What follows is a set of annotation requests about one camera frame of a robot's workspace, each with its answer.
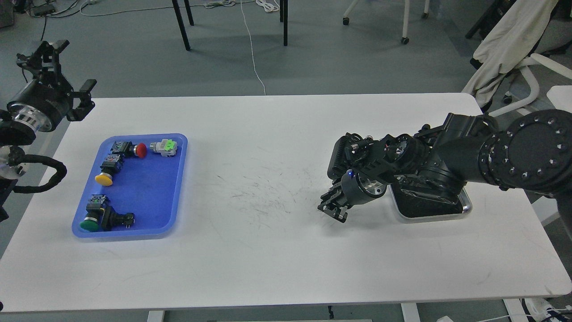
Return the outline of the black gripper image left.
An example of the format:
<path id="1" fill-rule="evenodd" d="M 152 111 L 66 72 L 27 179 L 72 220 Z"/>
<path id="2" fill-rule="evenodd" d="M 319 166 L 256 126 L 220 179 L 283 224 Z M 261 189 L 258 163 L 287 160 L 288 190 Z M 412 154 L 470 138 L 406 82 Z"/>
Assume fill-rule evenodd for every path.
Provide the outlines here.
<path id="1" fill-rule="evenodd" d="M 67 39 L 42 41 L 30 55 L 17 54 L 17 65 L 32 74 L 32 80 L 8 102 L 7 110 L 13 120 L 32 131 L 50 132 L 66 117 L 70 122 L 81 122 L 93 110 L 91 91 L 96 79 L 88 79 L 78 91 L 65 79 L 59 54 L 70 44 Z M 73 99 L 80 103 L 72 108 Z"/>

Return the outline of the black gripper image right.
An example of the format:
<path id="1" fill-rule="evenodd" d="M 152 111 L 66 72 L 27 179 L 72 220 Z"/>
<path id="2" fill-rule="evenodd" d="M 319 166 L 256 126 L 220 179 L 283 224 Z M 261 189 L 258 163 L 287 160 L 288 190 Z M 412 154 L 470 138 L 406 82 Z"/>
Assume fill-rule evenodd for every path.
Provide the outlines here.
<path id="1" fill-rule="evenodd" d="M 362 176 L 357 171 L 347 171 L 341 177 L 341 186 L 332 186 L 320 197 L 317 210 L 345 223 L 348 209 L 357 204 L 366 204 L 384 196 L 387 185 Z"/>

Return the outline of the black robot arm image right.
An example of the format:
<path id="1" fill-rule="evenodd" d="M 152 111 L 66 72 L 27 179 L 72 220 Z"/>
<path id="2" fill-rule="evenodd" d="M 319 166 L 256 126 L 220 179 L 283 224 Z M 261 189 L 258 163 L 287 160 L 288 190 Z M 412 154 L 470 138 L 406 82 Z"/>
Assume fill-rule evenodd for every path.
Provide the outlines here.
<path id="1" fill-rule="evenodd" d="M 571 114 L 541 110 L 499 131 L 493 118 L 449 113 L 442 126 L 380 140 L 347 133 L 336 143 L 327 175 L 332 187 L 317 209 L 339 222 L 347 211 L 384 195 L 407 207 L 460 208 L 468 182 L 521 188 L 556 200 L 571 226 Z"/>

